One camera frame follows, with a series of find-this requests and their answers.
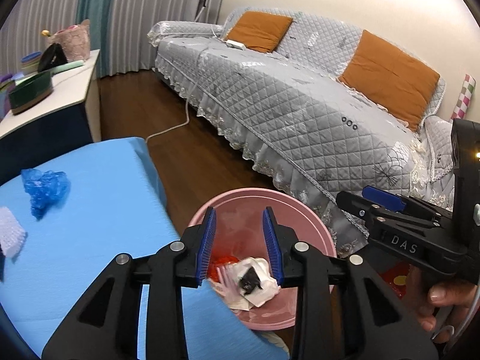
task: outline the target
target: human hand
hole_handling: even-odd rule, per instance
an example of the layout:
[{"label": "human hand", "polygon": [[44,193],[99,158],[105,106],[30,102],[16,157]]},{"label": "human hand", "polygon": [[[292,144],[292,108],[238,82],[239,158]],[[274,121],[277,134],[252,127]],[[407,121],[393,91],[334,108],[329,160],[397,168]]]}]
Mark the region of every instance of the human hand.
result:
[{"label": "human hand", "polygon": [[[445,324],[457,329],[469,311],[476,289],[477,286],[472,283],[454,279],[436,284],[426,294],[422,288],[421,270],[412,267],[406,278],[406,294],[403,302],[414,311],[418,323],[427,332],[433,331],[436,327],[437,321],[433,315],[436,307],[454,306]],[[443,343],[449,339],[450,333],[443,331],[434,341]]]}]

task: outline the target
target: pink trash bin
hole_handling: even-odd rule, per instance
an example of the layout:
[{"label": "pink trash bin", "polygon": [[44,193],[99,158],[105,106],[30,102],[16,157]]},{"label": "pink trash bin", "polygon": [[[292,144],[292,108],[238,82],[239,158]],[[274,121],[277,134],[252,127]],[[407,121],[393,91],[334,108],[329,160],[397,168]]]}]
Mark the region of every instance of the pink trash bin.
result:
[{"label": "pink trash bin", "polygon": [[[274,190],[241,188],[214,197],[193,216],[189,226],[202,222],[207,207],[217,212],[217,232],[212,259],[232,255],[239,259],[268,254],[262,230],[262,211],[270,206],[279,225],[293,228],[301,241],[308,242],[325,255],[336,257],[335,246],[325,225],[305,204]],[[280,293],[260,308],[238,311],[236,315],[252,330],[279,330],[295,324],[296,288]]]}]

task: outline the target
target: blue tablecloth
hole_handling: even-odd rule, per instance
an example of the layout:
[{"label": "blue tablecloth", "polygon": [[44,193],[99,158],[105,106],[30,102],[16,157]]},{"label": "blue tablecloth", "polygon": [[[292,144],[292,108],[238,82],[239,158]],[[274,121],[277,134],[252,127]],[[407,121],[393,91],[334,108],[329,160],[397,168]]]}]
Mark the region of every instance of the blue tablecloth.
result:
[{"label": "blue tablecloth", "polygon": [[[118,253],[154,254],[178,239],[165,212],[165,192],[140,138],[87,145],[38,169],[63,171],[71,182],[64,203],[37,221],[20,177],[0,187],[27,232],[7,259],[0,303],[32,350],[43,347],[78,297]],[[138,356],[145,358],[144,287]],[[245,328],[207,283],[183,290],[185,332],[192,360],[286,359],[286,353]]]}]

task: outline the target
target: white wall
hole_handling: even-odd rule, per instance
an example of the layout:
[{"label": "white wall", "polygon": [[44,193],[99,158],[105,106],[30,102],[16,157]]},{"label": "white wall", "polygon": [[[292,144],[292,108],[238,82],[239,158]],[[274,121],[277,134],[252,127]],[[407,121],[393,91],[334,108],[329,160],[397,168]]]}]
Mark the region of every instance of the white wall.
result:
[{"label": "white wall", "polygon": [[480,122],[480,28],[463,0],[223,0],[219,23],[235,7],[298,9],[356,24],[402,45],[447,82],[438,115],[449,119],[465,74],[478,82],[467,118]]}]

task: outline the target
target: green bowl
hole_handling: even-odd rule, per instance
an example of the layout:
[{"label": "green bowl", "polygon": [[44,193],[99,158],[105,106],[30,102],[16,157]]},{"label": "green bowl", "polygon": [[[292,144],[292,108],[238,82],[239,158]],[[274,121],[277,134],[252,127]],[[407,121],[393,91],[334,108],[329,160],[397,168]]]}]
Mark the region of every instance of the green bowl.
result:
[{"label": "green bowl", "polygon": [[44,71],[22,81],[10,92],[11,112],[16,115],[33,107],[53,92],[50,71]]}]

